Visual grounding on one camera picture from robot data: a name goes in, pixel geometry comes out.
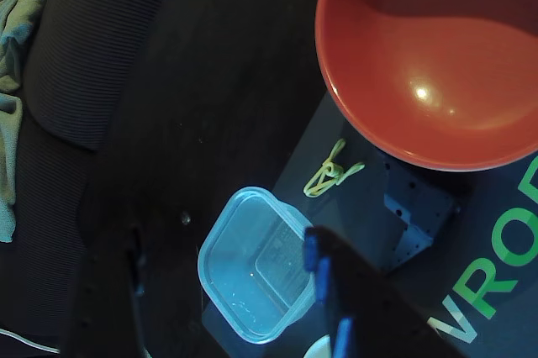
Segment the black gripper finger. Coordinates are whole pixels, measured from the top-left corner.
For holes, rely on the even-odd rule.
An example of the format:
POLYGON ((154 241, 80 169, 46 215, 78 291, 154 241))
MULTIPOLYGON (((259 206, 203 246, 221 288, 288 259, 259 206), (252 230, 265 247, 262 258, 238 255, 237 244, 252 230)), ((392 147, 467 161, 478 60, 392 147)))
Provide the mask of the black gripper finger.
POLYGON ((61 357, 146 357, 138 298, 145 252, 134 225, 102 232, 81 258, 61 357))

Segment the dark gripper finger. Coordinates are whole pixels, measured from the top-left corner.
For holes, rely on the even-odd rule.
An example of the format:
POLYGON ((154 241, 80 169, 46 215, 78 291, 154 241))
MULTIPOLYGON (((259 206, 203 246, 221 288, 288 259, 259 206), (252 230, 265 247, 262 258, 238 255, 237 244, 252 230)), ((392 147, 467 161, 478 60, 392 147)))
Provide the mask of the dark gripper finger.
POLYGON ((365 258, 332 230, 308 227, 304 266, 314 275, 333 357, 460 357, 365 258))

